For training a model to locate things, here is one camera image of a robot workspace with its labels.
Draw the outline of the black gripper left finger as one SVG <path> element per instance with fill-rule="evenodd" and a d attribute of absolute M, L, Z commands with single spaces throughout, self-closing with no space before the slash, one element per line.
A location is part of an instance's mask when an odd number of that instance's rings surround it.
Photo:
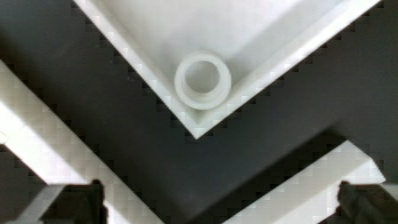
<path fill-rule="evenodd" d="M 13 220 L 13 224 L 107 224 L 105 187 L 89 184 L 49 185 Z"/>

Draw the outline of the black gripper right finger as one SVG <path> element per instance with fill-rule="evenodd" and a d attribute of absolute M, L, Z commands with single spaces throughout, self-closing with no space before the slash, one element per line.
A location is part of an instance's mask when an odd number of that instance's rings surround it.
<path fill-rule="evenodd" d="M 322 224 L 398 224 L 398 199 L 381 184 L 342 182 L 338 208 Z"/>

